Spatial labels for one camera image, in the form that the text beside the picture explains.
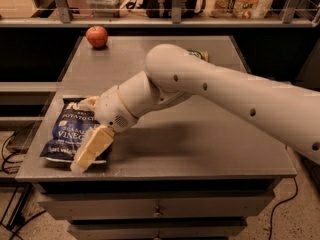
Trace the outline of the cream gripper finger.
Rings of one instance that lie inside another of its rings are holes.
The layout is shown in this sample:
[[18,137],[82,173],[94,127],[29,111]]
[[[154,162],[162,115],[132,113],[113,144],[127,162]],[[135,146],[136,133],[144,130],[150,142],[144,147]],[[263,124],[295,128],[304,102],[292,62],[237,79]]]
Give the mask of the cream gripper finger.
[[98,99],[98,96],[85,98],[78,103],[78,108],[82,111],[94,111]]
[[86,171],[114,141],[114,132],[107,126],[90,128],[77,150],[70,169],[74,174]]

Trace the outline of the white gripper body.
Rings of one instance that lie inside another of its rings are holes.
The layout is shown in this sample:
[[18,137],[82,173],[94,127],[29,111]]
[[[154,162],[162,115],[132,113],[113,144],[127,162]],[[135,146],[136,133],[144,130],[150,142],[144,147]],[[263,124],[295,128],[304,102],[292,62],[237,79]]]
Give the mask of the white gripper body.
[[125,106],[118,86],[113,86],[97,99],[94,115],[100,124],[108,126],[115,133],[122,133],[138,122]]

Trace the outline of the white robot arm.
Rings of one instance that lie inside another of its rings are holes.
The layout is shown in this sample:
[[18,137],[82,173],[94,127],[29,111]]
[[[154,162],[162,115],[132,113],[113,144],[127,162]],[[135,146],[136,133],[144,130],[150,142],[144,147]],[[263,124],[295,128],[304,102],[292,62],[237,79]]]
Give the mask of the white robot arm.
[[145,69],[81,106],[100,125],[89,129],[70,169],[80,174],[145,114],[202,96],[315,163],[320,162],[320,95],[315,91],[215,66],[171,44],[152,48]]

